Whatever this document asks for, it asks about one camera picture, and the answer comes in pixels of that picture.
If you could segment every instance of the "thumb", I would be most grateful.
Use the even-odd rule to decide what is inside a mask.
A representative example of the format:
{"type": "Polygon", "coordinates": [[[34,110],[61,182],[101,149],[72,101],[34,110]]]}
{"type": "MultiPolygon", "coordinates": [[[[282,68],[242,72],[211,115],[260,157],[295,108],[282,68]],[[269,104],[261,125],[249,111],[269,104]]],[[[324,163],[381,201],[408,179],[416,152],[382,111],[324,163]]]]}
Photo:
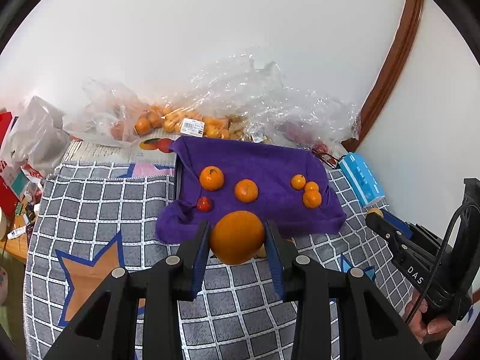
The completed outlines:
{"type": "Polygon", "coordinates": [[[442,315],[430,321],[427,326],[427,332],[428,334],[435,334],[440,333],[443,330],[450,329],[452,327],[452,323],[450,323],[446,316],[442,315]]]}

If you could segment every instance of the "white wall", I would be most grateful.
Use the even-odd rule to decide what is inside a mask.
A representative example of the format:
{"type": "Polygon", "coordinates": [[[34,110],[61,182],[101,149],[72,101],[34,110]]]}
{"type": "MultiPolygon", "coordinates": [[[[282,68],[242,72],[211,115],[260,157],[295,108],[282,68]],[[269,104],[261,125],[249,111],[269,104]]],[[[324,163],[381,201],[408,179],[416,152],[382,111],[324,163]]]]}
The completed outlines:
{"type": "Polygon", "coordinates": [[[363,103],[404,0],[42,0],[0,55],[0,106],[32,94],[66,111],[87,77],[141,96],[261,45],[287,84],[363,103]]]}
{"type": "Polygon", "coordinates": [[[479,121],[480,66],[448,17],[426,0],[400,80],[358,150],[400,218],[443,237],[462,204],[463,179],[480,179],[479,121]]]}

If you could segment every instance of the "purple towel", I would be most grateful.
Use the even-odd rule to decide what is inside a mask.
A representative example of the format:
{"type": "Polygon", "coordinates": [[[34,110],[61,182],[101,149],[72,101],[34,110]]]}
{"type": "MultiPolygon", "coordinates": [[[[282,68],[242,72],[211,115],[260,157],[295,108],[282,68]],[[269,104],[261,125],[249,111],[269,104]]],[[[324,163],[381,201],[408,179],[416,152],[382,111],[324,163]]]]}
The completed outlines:
{"type": "Polygon", "coordinates": [[[232,211],[247,210],[262,222],[273,219],[283,237],[312,233],[337,233],[346,216],[335,191],[328,185],[322,163],[307,151],[280,146],[234,140],[181,137],[170,148],[183,162],[180,198],[169,204],[157,220],[157,237],[166,243],[191,239],[201,220],[214,226],[232,211]],[[219,167],[225,183],[215,192],[202,189],[198,176],[207,166],[219,167]],[[320,187],[322,204],[308,209],[303,205],[303,191],[290,185],[296,174],[320,187]],[[258,199],[242,203],[235,198],[235,184],[242,179],[253,180],[258,186],[258,199]],[[201,196],[214,202],[210,212],[199,211],[195,205],[201,196]]]}

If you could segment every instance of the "cherry tomato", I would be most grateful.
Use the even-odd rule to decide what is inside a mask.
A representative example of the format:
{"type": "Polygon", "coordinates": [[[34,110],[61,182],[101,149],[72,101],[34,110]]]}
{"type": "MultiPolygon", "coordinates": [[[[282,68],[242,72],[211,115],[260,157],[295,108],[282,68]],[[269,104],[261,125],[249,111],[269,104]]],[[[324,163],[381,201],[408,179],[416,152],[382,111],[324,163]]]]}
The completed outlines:
{"type": "Polygon", "coordinates": [[[212,199],[206,198],[205,196],[198,199],[198,202],[197,202],[197,208],[203,212],[212,211],[212,205],[213,205],[212,199]]]}
{"type": "Polygon", "coordinates": [[[170,144],[172,143],[173,141],[169,138],[162,138],[162,139],[159,139],[157,142],[155,142],[155,146],[157,147],[157,149],[159,149],[161,152],[164,152],[164,153],[171,153],[173,152],[173,150],[170,150],[170,144]]]}

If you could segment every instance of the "green floor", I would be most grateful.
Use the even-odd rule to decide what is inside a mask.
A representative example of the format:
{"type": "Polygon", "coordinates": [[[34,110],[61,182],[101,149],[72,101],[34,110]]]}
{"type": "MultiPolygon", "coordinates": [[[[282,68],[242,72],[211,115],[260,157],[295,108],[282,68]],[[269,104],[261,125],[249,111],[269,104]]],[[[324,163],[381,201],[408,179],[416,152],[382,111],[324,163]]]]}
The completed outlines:
{"type": "Polygon", "coordinates": [[[5,252],[1,262],[8,275],[8,295],[0,306],[0,323],[9,335],[22,357],[26,357],[25,337],[23,335],[22,291],[25,266],[5,252]]]}

